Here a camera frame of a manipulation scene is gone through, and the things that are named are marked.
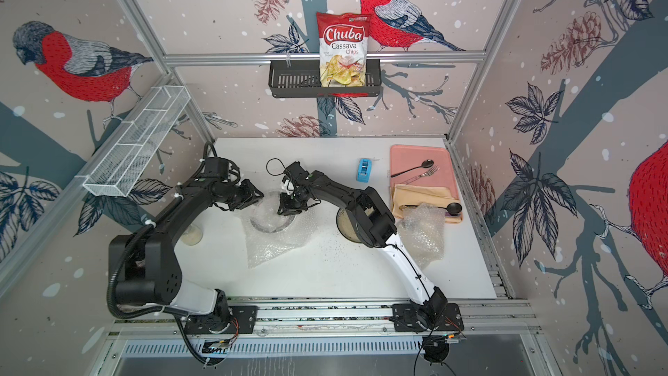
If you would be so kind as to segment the cream dinner plate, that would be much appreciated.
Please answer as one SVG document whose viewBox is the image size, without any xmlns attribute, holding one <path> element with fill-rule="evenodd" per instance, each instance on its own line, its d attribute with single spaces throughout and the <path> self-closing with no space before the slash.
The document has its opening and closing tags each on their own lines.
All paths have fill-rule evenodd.
<svg viewBox="0 0 668 376">
<path fill-rule="evenodd" d="M 337 211 L 336 225 L 337 229 L 344 238 L 356 244 L 362 243 L 362 240 L 359 238 L 355 226 L 353 226 L 353 223 L 350 219 L 349 212 L 343 208 Z"/>
</svg>

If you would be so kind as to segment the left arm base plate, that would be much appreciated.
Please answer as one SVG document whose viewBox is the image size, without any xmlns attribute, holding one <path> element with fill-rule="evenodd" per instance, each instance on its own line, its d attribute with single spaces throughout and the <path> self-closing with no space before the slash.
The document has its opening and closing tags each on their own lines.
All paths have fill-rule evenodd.
<svg viewBox="0 0 668 376">
<path fill-rule="evenodd" d="M 226 306 L 207 315 L 194 315 L 185 322 L 188 335 L 252 334 L 257 318 L 256 306 Z"/>
</svg>

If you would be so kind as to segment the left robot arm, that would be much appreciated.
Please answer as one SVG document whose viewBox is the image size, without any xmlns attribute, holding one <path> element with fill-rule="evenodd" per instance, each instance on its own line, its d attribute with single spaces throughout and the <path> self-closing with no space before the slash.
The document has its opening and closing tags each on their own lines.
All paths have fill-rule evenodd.
<svg viewBox="0 0 668 376">
<path fill-rule="evenodd" d="M 110 243 L 106 292 L 110 313 L 120 320 L 167 313 L 176 320 L 207 325 L 212 332 L 226 330 L 233 316 L 224 292 L 188 283 L 175 246 L 207 209 L 243 210 L 262 198 L 264 193 L 249 179 L 239 183 L 218 179 L 189 181 L 156 219 L 131 235 L 117 236 Z"/>
</svg>

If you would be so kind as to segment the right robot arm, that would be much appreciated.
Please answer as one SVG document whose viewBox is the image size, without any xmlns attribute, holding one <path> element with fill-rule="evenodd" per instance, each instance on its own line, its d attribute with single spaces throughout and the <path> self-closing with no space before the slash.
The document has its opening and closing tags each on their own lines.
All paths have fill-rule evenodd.
<svg viewBox="0 0 668 376">
<path fill-rule="evenodd" d="M 284 191 L 279 195 L 278 215 L 293 216 L 327 202 L 335 205 L 337 229 L 348 240 L 379 250 L 392 265 L 410 299 L 404 307 L 409 317 L 392 321 L 413 332 L 457 331 L 461 325 L 442 290 L 422 273 L 408 254 L 389 207 L 372 187 L 345 186 L 323 172 L 307 172 L 299 162 L 283 169 Z"/>
</svg>

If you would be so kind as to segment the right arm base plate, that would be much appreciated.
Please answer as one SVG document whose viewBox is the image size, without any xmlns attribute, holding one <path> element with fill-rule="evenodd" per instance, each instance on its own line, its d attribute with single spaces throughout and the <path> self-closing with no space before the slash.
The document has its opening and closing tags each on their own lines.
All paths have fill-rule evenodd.
<svg viewBox="0 0 668 376">
<path fill-rule="evenodd" d="M 449 303 L 440 312 L 426 306 L 394 304 L 389 321 L 396 332 L 462 332 L 464 323 L 457 304 Z"/>
</svg>

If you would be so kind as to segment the bubble wrap sheet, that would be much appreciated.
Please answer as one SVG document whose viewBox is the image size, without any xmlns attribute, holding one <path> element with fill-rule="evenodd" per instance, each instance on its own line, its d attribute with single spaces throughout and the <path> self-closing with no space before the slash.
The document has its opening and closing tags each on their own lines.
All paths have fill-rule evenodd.
<svg viewBox="0 0 668 376">
<path fill-rule="evenodd" d="M 308 245 L 315 239 L 317 232 L 328 231 L 333 226 L 332 212 L 314 207 L 294 215 L 295 220 L 281 233 L 261 233 L 255 230 L 249 221 L 254 205 L 239 214 L 245 234 L 247 265 L 250 269 Z"/>
<path fill-rule="evenodd" d="M 435 205 L 409 207 L 398 222 L 398 235 L 421 268 L 445 255 L 445 211 Z"/>
</svg>

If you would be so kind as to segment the dark rimmed plate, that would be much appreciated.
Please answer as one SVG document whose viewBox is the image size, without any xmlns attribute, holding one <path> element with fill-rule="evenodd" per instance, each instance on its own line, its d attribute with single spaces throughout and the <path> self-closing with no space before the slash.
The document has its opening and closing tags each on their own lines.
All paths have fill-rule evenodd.
<svg viewBox="0 0 668 376">
<path fill-rule="evenodd" d="M 257 231 L 265 234 L 281 233 L 295 220 L 294 215 L 279 215 L 279 191 L 267 193 L 256 205 L 250 214 L 250 225 Z"/>
</svg>

